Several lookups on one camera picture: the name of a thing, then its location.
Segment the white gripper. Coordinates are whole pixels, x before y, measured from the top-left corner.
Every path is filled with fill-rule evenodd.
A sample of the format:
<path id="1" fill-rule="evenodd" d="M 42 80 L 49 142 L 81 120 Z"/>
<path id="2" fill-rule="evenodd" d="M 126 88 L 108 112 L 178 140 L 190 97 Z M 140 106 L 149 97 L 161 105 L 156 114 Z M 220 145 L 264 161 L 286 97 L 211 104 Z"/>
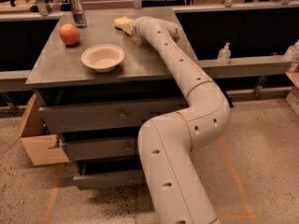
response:
<path id="1" fill-rule="evenodd" d="M 142 16 L 133 22 L 135 36 L 151 45 L 157 45 L 158 34 L 162 26 L 157 19 Z"/>

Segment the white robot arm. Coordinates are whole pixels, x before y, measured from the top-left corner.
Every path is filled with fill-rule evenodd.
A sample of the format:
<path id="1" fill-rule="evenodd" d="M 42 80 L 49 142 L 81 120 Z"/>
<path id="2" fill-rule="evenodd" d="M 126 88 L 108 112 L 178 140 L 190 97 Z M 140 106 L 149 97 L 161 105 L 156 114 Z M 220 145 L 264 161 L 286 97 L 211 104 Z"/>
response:
<path id="1" fill-rule="evenodd" d="M 218 85 L 174 41 L 173 26 L 152 17 L 134 21 L 134 34 L 158 51 L 188 104 L 141 126 L 139 156 L 160 224 L 221 224 L 190 152 L 224 133 L 230 106 Z"/>

